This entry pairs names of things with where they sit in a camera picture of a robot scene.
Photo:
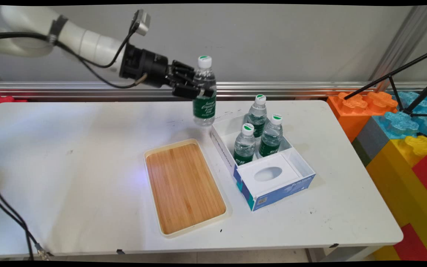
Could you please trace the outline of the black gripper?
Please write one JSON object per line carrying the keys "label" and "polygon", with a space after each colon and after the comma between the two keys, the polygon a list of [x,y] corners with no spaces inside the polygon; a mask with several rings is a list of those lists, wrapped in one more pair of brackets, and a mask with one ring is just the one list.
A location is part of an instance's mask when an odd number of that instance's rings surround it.
{"label": "black gripper", "polygon": [[169,85],[171,81],[172,95],[178,98],[196,99],[205,96],[211,98],[215,87],[206,83],[193,83],[195,68],[154,52],[139,49],[126,44],[120,66],[120,77],[139,80],[147,75],[141,83],[155,88]]}

